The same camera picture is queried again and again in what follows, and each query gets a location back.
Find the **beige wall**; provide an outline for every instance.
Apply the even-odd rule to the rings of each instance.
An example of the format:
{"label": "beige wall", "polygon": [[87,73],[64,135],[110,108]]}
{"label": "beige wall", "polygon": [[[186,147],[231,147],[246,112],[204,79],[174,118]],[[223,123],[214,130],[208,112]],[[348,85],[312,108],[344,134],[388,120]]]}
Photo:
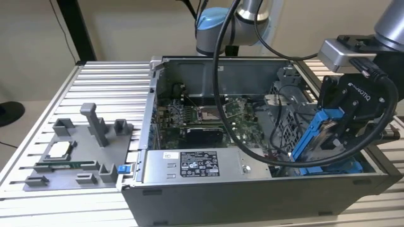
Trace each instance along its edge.
{"label": "beige wall", "polygon": [[47,0],[0,0],[0,101],[55,95],[74,60]]}
{"label": "beige wall", "polygon": [[[211,0],[210,7],[231,1]],[[194,20],[180,1],[79,3],[99,60],[195,54]],[[274,47],[303,55],[318,51],[327,37],[370,34],[387,5],[387,0],[284,0]],[[259,53],[259,46],[240,48],[243,55]],[[0,0],[0,59],[0,101],[51,99],[74,63],[48,0]]]}
{"label": "beige wall", "polygon": [[326,38],[370,35],[391,0],[283,1],[274,48],[290,56],[316,53]]}

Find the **power supply label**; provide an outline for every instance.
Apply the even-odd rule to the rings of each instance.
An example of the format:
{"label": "power supply label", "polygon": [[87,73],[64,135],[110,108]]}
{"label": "power supply label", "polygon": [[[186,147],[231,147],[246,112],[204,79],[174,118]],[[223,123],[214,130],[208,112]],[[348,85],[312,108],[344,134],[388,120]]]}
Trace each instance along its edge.
{"label": "power supply label", "polygon": [[182,177],[220,176],[216,151],[182,152]]}

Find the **black cable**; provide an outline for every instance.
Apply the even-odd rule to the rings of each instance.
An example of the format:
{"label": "black cable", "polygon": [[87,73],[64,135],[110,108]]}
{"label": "black cable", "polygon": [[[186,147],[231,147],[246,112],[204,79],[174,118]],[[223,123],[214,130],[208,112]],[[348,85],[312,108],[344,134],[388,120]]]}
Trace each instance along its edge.
{"label": "black cable", "polygon": [[274,129],[272,129],[271,135],[270,135],[270,144],[271,144],[272,148],[278,151],[278,153],[283,153],[283,154],[288,155],[288,152],[284,151],[284,150],[282,150],[280,147],[274,144],[274,135],[275,135],[276,129],[279,127],[280,118],[282,118],[282,115],[283,115],[283,104],[282,104],[282,100],[280,100],[279,94],[278,94],[278,103],[279,103],[279,106],[278,106],[278,116],[276,116],[276,121],[275,121]]}
{"label": "black cable", "polygon": [[258,107],[260,107],[263,105],[266,105],[266,101],[264,100],[262,100],[259,102],[255,102],[251,107],[252,107],[252,109],[255,109],[255,108],[258,108]]}
{"label": "black cable", "polygon": [[178,120],[176,123],[180,123],[180,121],[183,119],[182,112],[179,111],[179,109],[175,106],[170,105],[168,107],[175,108],[175,110],[178,111],[178,113],[179,113],[179,120]]}
{"label": "black cable", "polygon": [[6,145],[6,146],[10,146],[10,147],[12,147],[12,148],[19,148],[18,146],[11,145],[11,144],[8,144],[8,143],[3,143],[2,141],[0,141],[0,144],[3,144],[3,145]]}
{"label": "black cable", "polygon": [[195,38],[196,38],[196,31],[198,31],[198,25],[200,23],[202,14],[203,14],[204,9],[208,6],[208,2],[210,2],[210,0],[203,0],[202,11],[200,11],[199,15],[196,15],[198,18],[196,18],[196,24],[195,24]]}
{"label": "black cable", "polygon": [[295,111],[295,113],[300,114],[300,115],[307,115],[307,116],[315,116],[315,114],[311,114],[311,113],[304,113],[304,112],[300,112],[300,111]]}
{"label": "black cable", "polygon": [[295,84],[286,84],[286,85],[283,85],[283,86],[278,89],[278,93],[280,93],[280,91],[282,91],[282,89],[283,89],[284,87],[298,87],[298,88],[300,89],[300,87],[299,87],[298,85],[295,85]]}
{"label": "black cable", "polygon": [[288,142],[287,144],[284,144],[280,148],[286,148],[287,146],[290,146],[290,145],[292,145],[292,141],[291,142]]}
{"label": "black cable", "polygon": [[278,52],[267,43],[266,43],[266,40],[263,39],[262,37],[262,34],[259,32],[259,28],[258,28],[258,17],[259,17],[259,11],[260,11],[260,8],[262,8],[262,4],[263,4],[263,0],[260,1],[260,4],[259,4],[259,7],[258,7],[258,11],[255,12],[255,17],[254,17],[254,30],[255,30],[255,34],[258,35],[258,38],[263,44],[263,46],[272,52],[275,53],[279,57],[284,58],[284,59],[288,59],[290,61],[304,61],[304,60],[308,60],[308,59],[312,59],[318,56],[318,54],[312,54],[310,56],[306,56],[306,57],[290,57],[290,56],[286,56],[284,54],[282,54],[280,52]]}
{"label": "black cable", "polygon": [[196,8],[196,18],[195,18],[195,23],[194,23],[195,31],[196,31],[196,21],[199,19],[199,13],[200,13],[200,8],[202,8],[202,2],[203,2],[203,0],[200,0],[200,2],[198,3],[198,8]]}
{"label": "black cable", "polygon": [[331,157],[323,158],[316,161],[310,161],[310,162],[288,162],[288,161],[279,161],[279,160],[271,160],[267,157],[263,157],[258,155],[254,151],[251,151],[243,144],[243,142],[239,140],[236,137],[235,132],[232,131],[232,126],[226,118],[226,112],[222,107],[222,102],[220,102],[220,93],[219,93],[219,76],[218,76],[218,68],[219,68],[219,53],[220,53],[220,47],[226,35],[226,30],[228,27],[228,24],[231,22],[231,19],[234,17],[234,14],[238,9],[238,5],[242,0],[234,0],[232,6],[228,10],[224,22],[222,24],[218,40],[216,40],[216,46],[215,46],[215,51],[214,51],[214,61],[212,61],[212,86],[214,86],[214,97],[215,97],[215,102],[216,102],[216,107],[219,110],[219,114],[222,117],[222,121],[227,130],[227,133],[230,134],[231,138],[234,139],[238,147],[242,149],[242,151],[254,159],[256,159],[260,162],[264,162],[270,165],[274,166],[288,166],[288,167],[295,167],[295,168],[302,168],[302,167],[315,167],[315,166],[324,166],[328,165],[334,162],[338,162],[340,160],[344,160],[346,158],[351,157],[354,154],[356,154],[372,141],[374,139],[380,135],[383,132],[386,126],[392,120],[394,112],[396,109],[398,105],[398,100],[399,100],[399,92],[398,88],[394,84],[394,82],[388,79],[388,77],[382,77],[378,81],[379,84],[382,84],[386,87],[386,90],[388,92],[388,99],[387,99],[387,108],[384,111],[384,114],[382,116],[382,119],[375,126],[375,129],[368,132],[363,137],[363,140],[359,140],[352,147],[346,150],[343,153],[334,155]]}
{"label": "black cable", "polygon": [[66,31],[64,31],[62,23],[59,21],[59,17],[58,17],[56,11],[55,11],[52,0],[50,0],[50,3],[51,3],[52,11],[54,11],[54,14],[55,14],[55,17],[56,17],[56,20],[58,20],[59,27],[60,27],[63,35],[64,35],[64,41],[66,41],[66,44],[67,44],[70,52],[71,52],[71,57],[74,58],[74,61],[75,61],[75,64],[76,64],[78,61],[76,61],[74,52],[71,51],[71,45],[70,45],[70,41],[68,41],[68,36],[66,35]]}

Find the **label sticker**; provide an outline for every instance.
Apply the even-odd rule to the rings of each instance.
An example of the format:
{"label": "label sticker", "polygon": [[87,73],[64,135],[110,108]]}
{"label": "label sticker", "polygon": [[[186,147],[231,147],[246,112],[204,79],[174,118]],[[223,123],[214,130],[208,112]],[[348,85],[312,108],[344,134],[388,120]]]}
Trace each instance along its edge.
{"label": "label sticker", "polygon": [[216,151],[182,152],[182,177],[220,176]]}
{"label": "label sticker", "polygon": [[178,159],[179,152],[164,152],[163,159]]}

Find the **aluminum extrusion table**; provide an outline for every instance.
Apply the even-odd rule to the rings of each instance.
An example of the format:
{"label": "aluminum extrusion table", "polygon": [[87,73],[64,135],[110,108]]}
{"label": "aluminum extrusion table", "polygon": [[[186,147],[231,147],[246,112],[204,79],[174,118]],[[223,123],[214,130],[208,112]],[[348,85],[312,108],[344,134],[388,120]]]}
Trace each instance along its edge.
{"label": "aluminum extrusion table", "polygon": [[[326,75],[336,75],[318,60],[306,61],[306,64],[320,80]],[[107,123],[126,118],[134,124],[127,162],[136,161],[148,84],[150,62],[96,61],[75,67],[0,173],[0,226],[136,226],[118,190],[120,184],[118,188],[43,192],[24,192],[23,186],[32,172],[27,167],[39,161],[54,136],[54,122],[58,118],[71,118],[75,124],[86,124],[79,112],[86,102],[98,104],[98,115]],[[404,135],[404,123],[395,118],[392,124]],[[404,173],[404,138],[379,148]],[[127,180],[128,176],[119,176],[119,182]],[[404,226],[404,180],[382,195],[362,198],[339,216],[220,226]]]}

